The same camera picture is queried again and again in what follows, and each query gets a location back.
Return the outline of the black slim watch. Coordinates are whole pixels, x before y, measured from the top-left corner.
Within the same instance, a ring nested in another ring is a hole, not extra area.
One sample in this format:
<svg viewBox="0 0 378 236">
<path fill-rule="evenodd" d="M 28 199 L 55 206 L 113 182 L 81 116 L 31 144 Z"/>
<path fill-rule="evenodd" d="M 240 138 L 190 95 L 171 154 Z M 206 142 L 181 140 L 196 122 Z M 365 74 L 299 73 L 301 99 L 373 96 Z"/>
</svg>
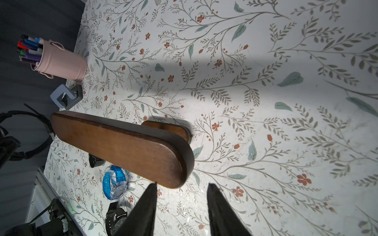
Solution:
<svg viewBox="0 0 378 236">
<path fill-rule="evenodd" d="M 102 166 L 105 163 L 105 160 L 98 158 L 92 154 L 89 154 L 89 165 L 91 168 Z"/>
</svg>

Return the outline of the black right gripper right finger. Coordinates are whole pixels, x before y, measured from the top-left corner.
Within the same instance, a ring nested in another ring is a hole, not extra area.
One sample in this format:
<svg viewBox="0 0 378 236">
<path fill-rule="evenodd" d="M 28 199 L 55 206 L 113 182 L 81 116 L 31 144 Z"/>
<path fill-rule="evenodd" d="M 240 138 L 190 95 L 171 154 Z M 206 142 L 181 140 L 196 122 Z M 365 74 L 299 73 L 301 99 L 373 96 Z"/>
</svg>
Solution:
<svg viewBox="0 0 378 236">
<path fill-rule="evenodd" d="M 207 202 L 212 236 L 251 236 L 241 223 L 219 188 L 208 184 Z"/>
</svg>

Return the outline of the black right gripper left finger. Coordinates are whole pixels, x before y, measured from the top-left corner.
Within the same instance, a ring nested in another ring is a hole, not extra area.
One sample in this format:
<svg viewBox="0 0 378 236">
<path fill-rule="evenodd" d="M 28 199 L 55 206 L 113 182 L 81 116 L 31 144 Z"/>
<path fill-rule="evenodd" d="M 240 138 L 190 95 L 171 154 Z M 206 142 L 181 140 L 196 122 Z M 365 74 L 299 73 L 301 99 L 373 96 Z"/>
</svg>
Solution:
<svg viewBox="0 0 378 236">
<path fill-rule="evenodd" d="M 150 184 L 130 215 L 119 226 L 114 236 L 153 236 L 157 206 L 157 184 Z"/>
</svg>

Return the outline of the brown wooden watch stand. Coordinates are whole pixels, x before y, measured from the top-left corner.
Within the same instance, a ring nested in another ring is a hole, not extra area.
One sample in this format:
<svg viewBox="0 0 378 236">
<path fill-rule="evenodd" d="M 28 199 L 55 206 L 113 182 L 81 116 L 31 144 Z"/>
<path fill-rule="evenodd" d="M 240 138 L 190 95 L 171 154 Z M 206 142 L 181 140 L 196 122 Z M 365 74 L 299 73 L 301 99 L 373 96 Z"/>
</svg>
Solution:
<svg viewBox="0 0 378 236">
<path fill-rule="evenodd" d="M 166 188 L 184 185 L 194 169 L 191 133 L 181 125 L 73 111 L 52 114 L 51 124 L 60 140 Z"/>
</svg>

